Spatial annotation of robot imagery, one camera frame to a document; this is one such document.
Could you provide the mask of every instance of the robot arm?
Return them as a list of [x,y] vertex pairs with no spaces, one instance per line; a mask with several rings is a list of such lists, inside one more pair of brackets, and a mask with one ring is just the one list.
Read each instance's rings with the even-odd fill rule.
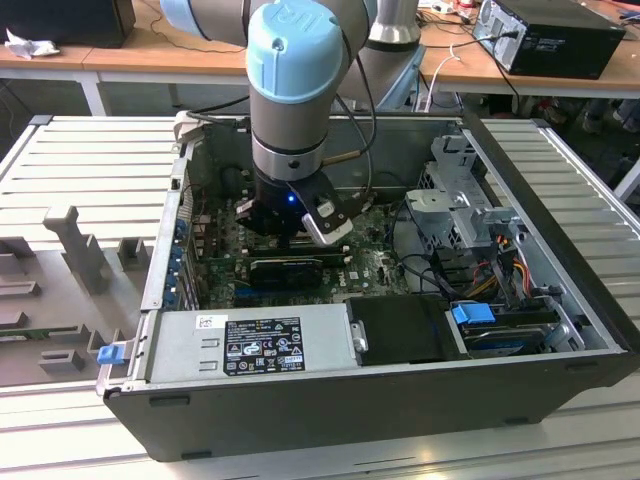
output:
[[[161,3],[174,27],[247,47],[256,197],[239,211],[238,221],[259,233],[283,237],[295,235],[304,224],[314,241],[324,245],[351,231],[351,212],[321,170],[331,105],[345,77],[354,75],[351,65],[370,41],[372,29],[377,32],[370,43],[373,63],[380,58],[375,52],[392,45],[389,52],[396,63],[406,70],[409,58],[415,67],[419,29],[416,35],[410,26],[415,25],[418,0]],[[379,6],[383,15],[376,23]],[[410,26],[394,30],[392,22],[406,18]],[[409,45],[398,49],[407,41]],[[381,74],[386,73],[382,68],[390,67],[378,65]],[[391,70],[398,75],[397,67]],[[362,96],[361,84],[359,89],[355,85],[345,82],[349,98]],[[384,93],[389,85],[377,90]]]

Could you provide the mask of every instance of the white cable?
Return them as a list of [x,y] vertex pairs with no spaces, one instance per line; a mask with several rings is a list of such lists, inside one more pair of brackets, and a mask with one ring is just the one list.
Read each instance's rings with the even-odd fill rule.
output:
[[627,18],[623,18],[623,19],[622,19],[622,21],[623,21],[623,22],[627,22],[627,21],[629,21],[629,20],[633,20],[633,19],[635,19],[635,18],[640,18],[640,14],[638,14],[638,15],[633,15],[633,16],[631,16],[631,17],[627,17]]
[[[472,44],[466,44],[466,45],[474,45],[476,43],[484,42],[485,40],[495,40],[495,39],[496,37],[479,38],[477,41],[473,42]],[[440,70],[442,70],[442,67],[444,67],[449,60],[457,60],[461,62],[462,59],[454,53],[453,49],[455,47],[466,46],[466,45],[458,44],[458,43],[452,43],[451,45],[449,45],[450,55],[447,58],[445,58],[440,63],[440,65],[438,65],[438,68],[436,68],[436,71],[433,74],[433,79],[431,80],[431,87],[429,88],[429,95],[427,96],[427,106],[424,109],[425,113],[429,113],[429,111],[431,110],[431,104],[433,103],[433,88],[436,86],[436,79],[438,78],[438,74],[440,73]]]
[[440,73],[440,70],[442,69],[442,67],[444,67],[449,60],[455,59],[455,60],[458,60],[459,62],[462,61],[460,57],[458,57],[456,54],[453,53],[453,44],[451,44],[451,46],[449,47],[449,51],[451,52],[451,55],[445,58],[440,63],[440,65],[438,65],[438,68],[436,68],[436,71],[433,74],[433,79],[431,80],[431,87],[429,87],[429,94],[427,95],[427,106],[424,110],[426,113],[429,113],[429,111],[431,110],[431,103],[433,102],[433,87],[435,87],[436,85],[436,79],[438,78],[438,73]]

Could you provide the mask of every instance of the red wire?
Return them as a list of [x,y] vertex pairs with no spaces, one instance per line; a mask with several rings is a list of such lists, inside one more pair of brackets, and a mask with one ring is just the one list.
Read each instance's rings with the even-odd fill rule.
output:
[[480,269],[482,267],[486,267],[487,265],[489,265],[489,262],[482,262],[480,265],[478,265],[478,268],[476,268],[473,271],[473,284],[475,285],[476,283],[478,283],[478,273],[480,273]]

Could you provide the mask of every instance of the aluminum profile table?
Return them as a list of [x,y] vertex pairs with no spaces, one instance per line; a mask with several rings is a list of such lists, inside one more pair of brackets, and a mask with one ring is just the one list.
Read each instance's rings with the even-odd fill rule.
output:
[[125,237],[152,246],[179,156],[172,126],[169,117],[36,117],[0,163],[1,236],[58,250],[42,220],[73,205],[80,232],[102,248]]
[[[125,130],[121,125],[109,127],[106,125],[107,121],[127,123],[128,129]],[[143,127],[145,122],[153,127]],[[120,150],[128,142],[124,140],[125,137],[120,136],[121,140],[118,141],[117,136],[112,135],[111,141],[107,142],[103,136],[96,136],[97,132],[109,132],[110,128],[119,128],[119,133],[134,132],[134,128],[152,128],[153,132],[164,133],[168,138],[172,119],[114,118],[104,120],[103,123],[103,120],[88,117],[54,119],[50,125],[56,125],[56,128],[62,129],[61,132],[73,132],[67,138],[75,138],[75,143],[94,143],[91,147],[82,147],[90,150],[85,154],[76,152],[75,156],[56,157],[60,159],[57,161],[67,162],[63,165],[73,166],[77,163],[72,159],[90,162],[95,156],[102,155],[100,158],[103,161],[115,162],[115,158],[121,156]],[[504,131],[508,125],[515,130]],[[597,250],[602,242],[612,245],[631,242],[634,247],[637,246],[637,236],[634,237],[636,221],[631,217],[624,218],[629,216],[624,214],[624,208],[614,212],[616,208],[611,205],[618,202],[615,197],[570,152],[563,152],[563,148],[553,143],[556,139],[551,132],[540,130],[530,123],[498,122],[488,126],[532,182],[556,219],[569,218],[569,223],[564,225],[567,233],[591,261],[600,260],[602,255],[606,255],[605,259],[612,258],[611,255],[614,254],[617,256],[613,258],[623,255],[619,252],[608,253],[605,250],[603,253]],[[0,176],[5,174],[5,179],[0,180],[0,189],[5,181],[18,181],[15,177],[7,180],[6,172],[22,166],[19,162],[21,153],[37,156],[38,150],[45,148],[44,144],[48,142],[36,136],[36,130],[40,130],[40,127],[29,127],[18,146],[5,159],[5,162],[9,160],[13,164],[11,169],[8,169],[5,162],[0,164],[0,169],[4,167],[4,171],[0,170]],[[514,140],[513,136],[503,136],[525,134],[529,137],[520,140]],[[92,135],[97,140],[87,141]],[[165,147],[171,147],[170,141],[164,142]],[[153,158],[160,158],[162,155],[148,151],[155,148],[152,145],[156,140],[148,140],[146,143],[150,145],[140,147],[143,150],[136,153],[140,164],[151,161],[151,157],[147,158],[145,155]],[[105,148],[117,151],[100,151],[100,145],[109,144],[111,146]],[[58,155],[60,152],[43,154]],[[148,180],[149,178],[140,180],[140,184]],[[44,195],[43,193],[25,193],[34,196],[29,198],[36,202],[28,208],[46,206],[38,204],[36,200],[36,196]],[[6,200],[8,197],[10,195],[0,195],[0,199]],[[571,201],[570,205],[573,207],[567,207],[563,199],[568,198],[579,201]],[[600,223],[587,223],[587,212],[596,212],[593,215],[600,219]],[[616,220],[608,212],[624,215]],[[573,223],[571,213],[576,213],[576,221]],[[100,241],[108,244],[113,240],[107,237]],[[46,239],[42,241],[43,246],[49,243],[51,242]],[[603,278],[633,279],[640,273],[640,269],[631,272],[635,275],[628,273],[613,269],[605,271],[606,277]],[[618,283],[624,285],[619,287],[621,291],[628,293],[626,296],[622,293],[617,295],[619,301],[637,297],[635,281]],[[0,455],[0,476],[6,475],[12,479],[34,476],[64,480],[134,477],[213,480],[630,479],[638,478],[640,472],[640,376],[632,375],[613,388],[584,392],[538,425],[173,464],[156,463],[148,458],[142,446],[104,407],[102,400],[95,394],[94,382],[22,387],[0,390],[0,452],[3,452]]]
[[[530,120],[485,125],[552,216],[640,326],[640,222],[553,129]],[[503,205],[509,200],[493,177]]]

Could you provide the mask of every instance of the warning label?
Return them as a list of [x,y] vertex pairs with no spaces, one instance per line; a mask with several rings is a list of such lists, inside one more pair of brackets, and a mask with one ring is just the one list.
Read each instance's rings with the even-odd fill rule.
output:
[[304,370],[298,317],[226,322],[224,344],[229,376]]

